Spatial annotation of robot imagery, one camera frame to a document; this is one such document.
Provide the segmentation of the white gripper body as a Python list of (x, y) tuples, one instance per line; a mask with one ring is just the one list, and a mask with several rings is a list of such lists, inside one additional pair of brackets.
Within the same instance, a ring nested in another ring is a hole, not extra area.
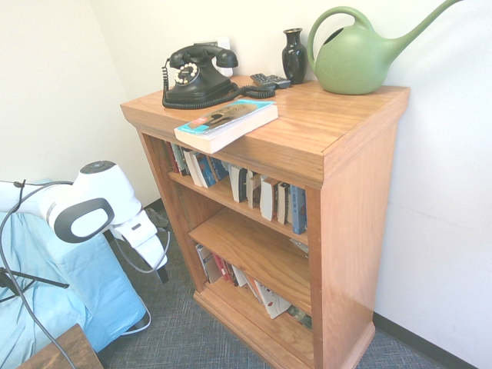
[(133, 218), (113, 225), (115, 239), (126, 241), (138, 252), (152, 270), (166, 265), (168, 261), (166, 245), (158, 237), (159, 231), (165, 231), (169, 221), (153, 209), (141, 209)]

